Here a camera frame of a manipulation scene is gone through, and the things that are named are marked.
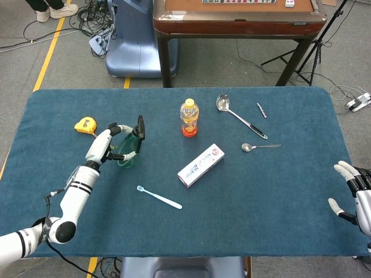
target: toothpaste box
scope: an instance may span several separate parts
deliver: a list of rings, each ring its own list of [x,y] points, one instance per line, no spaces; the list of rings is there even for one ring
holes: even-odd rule
[[[190,164],[183,168],[178,177],[189,188],[196,180],[209,171],[220,159],[224,152],[215,144],[212,144],[202,154],[197,156]]]

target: gray seat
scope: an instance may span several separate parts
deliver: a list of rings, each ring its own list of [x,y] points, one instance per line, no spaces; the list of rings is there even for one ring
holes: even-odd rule
[[[122,278],[244,278],[242,257],[124,258]]]

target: juice bottle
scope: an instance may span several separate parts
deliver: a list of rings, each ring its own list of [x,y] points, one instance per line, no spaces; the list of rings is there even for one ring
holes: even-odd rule
[[[181,132],[186,137],[192,137],[197,133],[197,120],[199,109],[191,98],[185,100],[180,107]]]

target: person's leg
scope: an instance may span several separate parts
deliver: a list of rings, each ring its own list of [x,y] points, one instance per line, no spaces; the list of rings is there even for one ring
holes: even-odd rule
[[[62,0],[45,0],[50,6],[50,16],[53,19],[61,19],[62,17],[73,16],[79,10],[75,4],[65,4]]]
[[[26,0],[34,11],[45,12],[49,9],[48,5],[43,0]]]
[[[54,10],[59,10],[64,7],[62,0],[45,0],[48,5]]]
[[[46,22],[50,17],[49,6],[43,0],[26,0],[36,13],[38,22]]]

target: spoon handle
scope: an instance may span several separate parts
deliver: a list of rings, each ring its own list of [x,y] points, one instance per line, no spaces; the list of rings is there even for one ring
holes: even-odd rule
[[[249,123],[247,120],[242,119],[240,116],[238,116],[235,112],[228,109],[228,112],[234,115],[237,119],[239,119],[241,122],[243,122],[245,125],[248,126],[253,132],[255,132],[257,135],[259,135],[263,139],[268,139],[268,137],[256,126],[253,126],[251,123]]]
[[[275,145],[264,145],[264,146],[255,146],[256,148],[277,148],[280,147],[281,144],[275,144]]]

